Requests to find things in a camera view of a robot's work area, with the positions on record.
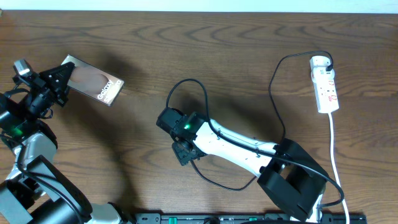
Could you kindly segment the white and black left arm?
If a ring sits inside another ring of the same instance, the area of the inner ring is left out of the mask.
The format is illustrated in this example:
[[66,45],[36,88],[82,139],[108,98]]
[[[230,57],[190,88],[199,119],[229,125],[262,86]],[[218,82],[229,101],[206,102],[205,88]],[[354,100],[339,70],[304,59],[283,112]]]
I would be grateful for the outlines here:
[[14,63],[15,87],[1,94],[1,140],[16,161],[1,183],[1,215],[9,223],[135,223],[108,202],[90,203],[52,163],[57,137],[45,123],[54,104],[68,101],[68,62],[36,73],[25,60]]

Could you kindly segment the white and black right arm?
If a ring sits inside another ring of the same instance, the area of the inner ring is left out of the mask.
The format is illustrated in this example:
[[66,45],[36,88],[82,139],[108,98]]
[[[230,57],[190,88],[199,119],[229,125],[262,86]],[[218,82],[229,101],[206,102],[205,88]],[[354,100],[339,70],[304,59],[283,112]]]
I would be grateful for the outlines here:
[[221,157],[257,177],[262,190],[291,220],[321,220],[328,174],[296,142],[258,141],[201,114],[187,116],[174,108],[165,108],[156,125],[173,139],[172,149],[181,165],[207,155]]

